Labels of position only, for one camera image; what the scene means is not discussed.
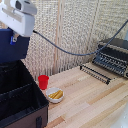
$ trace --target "small red cup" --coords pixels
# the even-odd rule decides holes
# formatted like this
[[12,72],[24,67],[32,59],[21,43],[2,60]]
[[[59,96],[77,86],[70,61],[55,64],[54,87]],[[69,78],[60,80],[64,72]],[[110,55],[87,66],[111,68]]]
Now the small red cup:
[[49,77],[46,75],[41,75],[38,77],[40,89],[42,89],[42,90],[47,89],[48,80],[49,80]]

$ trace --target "wooden table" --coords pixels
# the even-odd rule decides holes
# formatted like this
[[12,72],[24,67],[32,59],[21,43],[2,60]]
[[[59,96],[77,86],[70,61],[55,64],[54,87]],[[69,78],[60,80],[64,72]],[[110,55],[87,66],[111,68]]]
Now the wooden table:
[[49,104],[46,128],[110,128],[128,102],[128,79],[115,75],[106,85],[79,67],[51,76],[50,87],[61,88],[65,96]]

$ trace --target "beige textured wall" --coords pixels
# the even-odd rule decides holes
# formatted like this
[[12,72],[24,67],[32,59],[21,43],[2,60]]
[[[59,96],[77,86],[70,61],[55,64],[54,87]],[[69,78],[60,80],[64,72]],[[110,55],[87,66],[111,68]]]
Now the beige textured wall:
[[[128,16],[128,0],[32,0],[38,9],[35,30],[61,48],[89,53],[96,41],[112,37]],[[128,27],[118,35],[124,38]],[[23,62],[35,80],[85,63],[89,58],[65,54],[33,34]]]

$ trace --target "cable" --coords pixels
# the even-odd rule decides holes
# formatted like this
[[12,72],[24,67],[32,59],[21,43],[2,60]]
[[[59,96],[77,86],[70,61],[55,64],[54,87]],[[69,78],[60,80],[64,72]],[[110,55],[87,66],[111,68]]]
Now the cable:
[[95,53],[98,53],[100,52],[101,50],[103,50],[115,37],[116,35],[124,28],[124,26],[128,23],[128,20],[122,25],[122,27],[116,32],[116,34],[109,40],[109,42],[107,44],[105,44],[102,48],[94,51],[94,52],[91,52],[91,53],[87,53],[87,54],[75,54],[75,53],[71,53],[71,52],[67,52],[65,51],[64,49],[58,47],[57,45],[55,45],[54,43],[52,43],[49,39],[47,39],[46,37],[44,37],[42,34],[40,34],[39,32],[33,30],[34,33],[40,35],[42,38],[44,38],[46,41],[48,41],[49,43],[51,43],[53,46],[55,46],[56,48],[58,48],[59,50],[67,53],[67,54],[71,54],[71,55],[75,55],[75,56],[87,56],[87,55],[92,55],[92,54],[95,54]]

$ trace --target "black bin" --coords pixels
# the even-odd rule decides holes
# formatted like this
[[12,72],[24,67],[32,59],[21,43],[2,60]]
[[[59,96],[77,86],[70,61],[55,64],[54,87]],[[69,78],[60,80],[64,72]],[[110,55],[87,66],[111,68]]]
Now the black bin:
[[48,105],[22,61],[0,64],[0,128],[43,128]]

